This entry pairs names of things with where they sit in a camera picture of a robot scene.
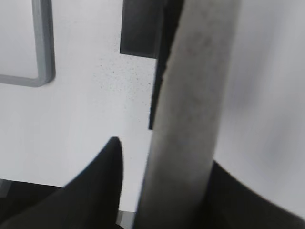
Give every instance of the gray border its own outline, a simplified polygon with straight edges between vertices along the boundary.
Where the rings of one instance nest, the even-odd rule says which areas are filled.
[[[35,79],[0,74],[0,83],[40,87],[55,77],[51,0],[32,0],[38,77]]]

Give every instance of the white surface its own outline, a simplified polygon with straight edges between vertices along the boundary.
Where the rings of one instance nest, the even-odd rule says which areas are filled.
[[[121,0],[53,0],[56,79],[0,84],[0,177],[63,186],[113,135],[124,148],[121,210],[143,177],[154,59],[120,55]]]
[[[244,0],[216,159],[305,217],[305,2]],[[53,0],[57,75],[0,84],[0,177],[62,186],[112,135],[124,147],[121,210],[134,211],[151,133],[154,60],[120,55],[122,0]]]
[[[31,0],[0,0],[0,74],[38,77]]]

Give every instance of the gray pole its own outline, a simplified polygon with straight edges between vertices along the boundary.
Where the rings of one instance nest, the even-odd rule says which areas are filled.
[[[163,76],[134,229],[185,229],[213,163],[239,0],[185,0]]]

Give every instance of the black object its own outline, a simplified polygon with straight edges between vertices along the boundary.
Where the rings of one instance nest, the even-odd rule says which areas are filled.
[[[115,225],[122,188],[122,147],[113,137],[66,187],[4,222],[0,229],[95,229]]]
[[[156,58],[164,0],[124,0],[121,53]]]
[[[305,223],[252,192],[214,162],[202,209],[192,228],[305,229]]]
[[[60,187],[12,181],[5,198],[0,198],[0,224],[30,208]]]
[[[158,98],[162,85],[162,76],[166,70],[166,63],[171,54],[171,47],[176,30],[179,25],[179,19],[182,12],[184,0],[168,0],[163,11],[163,28],[161,44],[158,51],[157,68],[153,86],[153,96],[151,112],[149,117],[149,129],[153,129],[154,117],[157,109]]]

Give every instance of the black pointed object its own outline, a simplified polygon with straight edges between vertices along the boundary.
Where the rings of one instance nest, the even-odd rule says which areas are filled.
[[[0,229],[115,228],[122,178],[122,147],[112,137],[72,182]]]
[[[303,219],[257,195],[214,162],[195,229],[305,229]]]

